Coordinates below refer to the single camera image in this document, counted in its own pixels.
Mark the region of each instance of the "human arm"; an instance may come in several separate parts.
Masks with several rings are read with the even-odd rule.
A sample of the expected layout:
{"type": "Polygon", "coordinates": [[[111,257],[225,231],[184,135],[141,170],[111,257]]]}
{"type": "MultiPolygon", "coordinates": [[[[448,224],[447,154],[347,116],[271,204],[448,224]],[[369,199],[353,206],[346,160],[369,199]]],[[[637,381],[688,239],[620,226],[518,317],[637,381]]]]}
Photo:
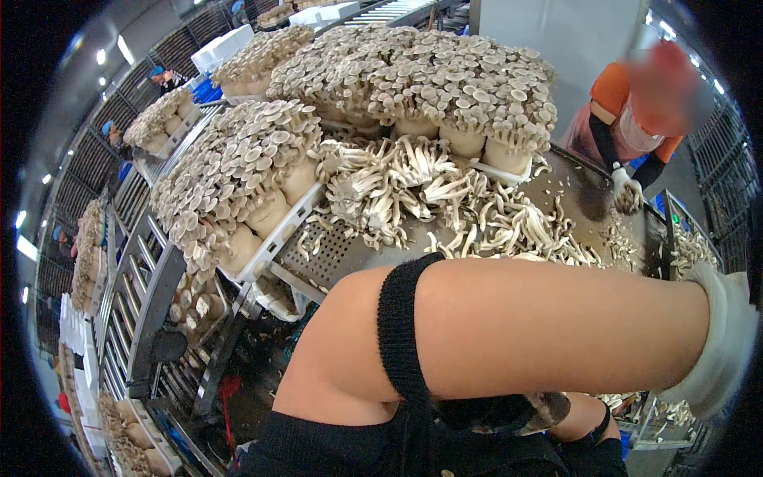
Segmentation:
{"type": "MultiPolygon", "coordinates": [[[[401,398],[382,365],[376,322],[390,270],[354,273],[334,287],[302,334],[274,411],[342,425],[391,418],[394,411],[382,403],[401,398]]],[[[434,263],[421,275],[414,321],[427,387],[435,398],[449,399],[670,387],[697,361],[709,311],[703,289],[692,282],[459,259],[434,263]],[[639,307],[622,306],[623,289],[642,297],[639,307]],[[623,322],[640,326],[626,342],[613,340],[623,322]],[[657,327],[663,332],[652,336],[657,327]],[[629,373],[603,358],[628,352],[645,359],[629,373]]]]}

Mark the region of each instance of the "apron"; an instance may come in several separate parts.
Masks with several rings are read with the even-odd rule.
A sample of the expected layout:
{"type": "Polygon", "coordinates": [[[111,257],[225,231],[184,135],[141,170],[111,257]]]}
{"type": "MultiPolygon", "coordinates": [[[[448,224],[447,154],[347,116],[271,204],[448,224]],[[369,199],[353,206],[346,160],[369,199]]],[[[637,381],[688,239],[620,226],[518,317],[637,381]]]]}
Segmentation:
{"type": "MultiPolygon", "coordinates": [[[[641,128],[641,125],[633,117],[630,101],[631,96],[628,95],[628,102],[622,114],[612,123],[610,128],[618,160],[624,166],[644,154],[651,153],[665,140],[665,136],[651,136],[641,128]]],[[[599,154],[599,149],[594,141],[594,135],[591,133],[591,128],[588,125],[590,118],[591,102],[588,102],[575,113],[560,143],[566,150],[595,160],[602,166],[608,167],[609,164],[599,154]]]]}

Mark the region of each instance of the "white glove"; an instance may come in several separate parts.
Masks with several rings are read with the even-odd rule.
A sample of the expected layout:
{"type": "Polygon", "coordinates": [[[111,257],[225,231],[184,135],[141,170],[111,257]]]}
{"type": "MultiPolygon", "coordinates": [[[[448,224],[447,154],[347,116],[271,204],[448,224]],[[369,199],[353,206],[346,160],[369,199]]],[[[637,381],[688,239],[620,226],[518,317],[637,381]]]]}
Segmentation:
{"type": "Polygon", "coordinates": [[[759,313],[749,304],[745,273],[724,276],[708,263],[699,262],[684,281],[698,283],[707,293],[710,329],[697,364],[659,398],[672,404],[685,399],[698,419],[723,420],[724,411],[732,407],[741,391],[758,334],[759,313]]]}
{"type": "Polygon", "coordinates": [[[625,168],[617,161],[612,172],[615,191],[615,207],[624,214],[632,214],[644,204],[644,194],[639,181],[628,177],[625,168]]]}

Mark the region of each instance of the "metal rail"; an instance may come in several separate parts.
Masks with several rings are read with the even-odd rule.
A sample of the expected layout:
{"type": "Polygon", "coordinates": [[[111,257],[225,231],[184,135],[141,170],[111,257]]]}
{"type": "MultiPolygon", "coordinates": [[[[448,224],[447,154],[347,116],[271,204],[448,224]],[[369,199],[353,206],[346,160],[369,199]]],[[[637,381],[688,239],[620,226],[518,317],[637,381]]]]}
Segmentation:
{"type": "Polygon", "coordinates": [[[442,11],[461,3],[461,0],[386,0],[319,28],[315,35],[320,36],[340,26],[359,27],[368,24],[382,24],[388,27],[414,26],[428,18],[432,8],[442,11]]]}

